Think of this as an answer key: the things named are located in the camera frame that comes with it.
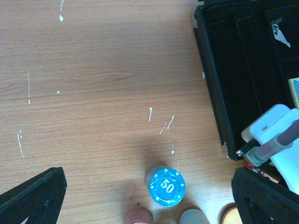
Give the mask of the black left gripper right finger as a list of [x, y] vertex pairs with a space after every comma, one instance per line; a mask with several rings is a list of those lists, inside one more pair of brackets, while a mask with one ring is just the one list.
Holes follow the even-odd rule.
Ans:
[[297, 224], [299, 195], [248, 168], [231, 180], [233, 198], [244, 224]]

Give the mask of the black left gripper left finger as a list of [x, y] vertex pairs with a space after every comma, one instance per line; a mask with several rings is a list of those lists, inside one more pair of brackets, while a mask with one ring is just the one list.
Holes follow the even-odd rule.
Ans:
[[49, 168], [0, 195], [0, 222], [55, 224], [65, 193], [63, 168]]

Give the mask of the blue playing card deck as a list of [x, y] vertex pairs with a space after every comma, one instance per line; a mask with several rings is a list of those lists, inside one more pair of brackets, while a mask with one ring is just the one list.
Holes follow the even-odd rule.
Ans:
[[292, 78], [288, 80], [292, 100], [297, 109], [299, 109], [299, 78]]

